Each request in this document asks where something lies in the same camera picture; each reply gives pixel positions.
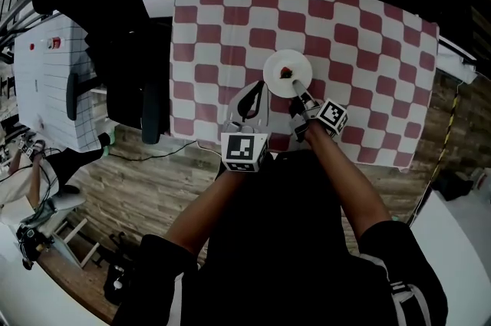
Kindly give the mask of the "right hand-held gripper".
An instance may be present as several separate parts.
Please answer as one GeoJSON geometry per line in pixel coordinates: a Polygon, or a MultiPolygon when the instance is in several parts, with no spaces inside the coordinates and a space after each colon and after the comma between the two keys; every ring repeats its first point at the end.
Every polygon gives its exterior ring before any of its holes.
{"type": "Polygon", "coordinates": [[[292,86],[299,98],[290,106],[292,118],[289,124],[295,139],[302,142],[308,125],[313,122],[319,123],[330,138],[340,135],[348,122],[348,112],[331,99],[323,104],[313,100],[299,80],[293,80],[292,86]]]}

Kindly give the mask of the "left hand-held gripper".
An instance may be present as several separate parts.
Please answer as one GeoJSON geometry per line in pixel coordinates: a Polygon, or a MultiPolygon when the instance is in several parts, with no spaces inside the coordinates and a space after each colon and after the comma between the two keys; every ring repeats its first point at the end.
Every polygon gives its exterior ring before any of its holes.
{"type": "Polygon", "coordinates": [[[221,133],[222,163],[228,171],[257,173],[269,148],[269,135],[255,127],[269,124],[270,92],[264,81],[241,89],[229,102],[221,133]]]}

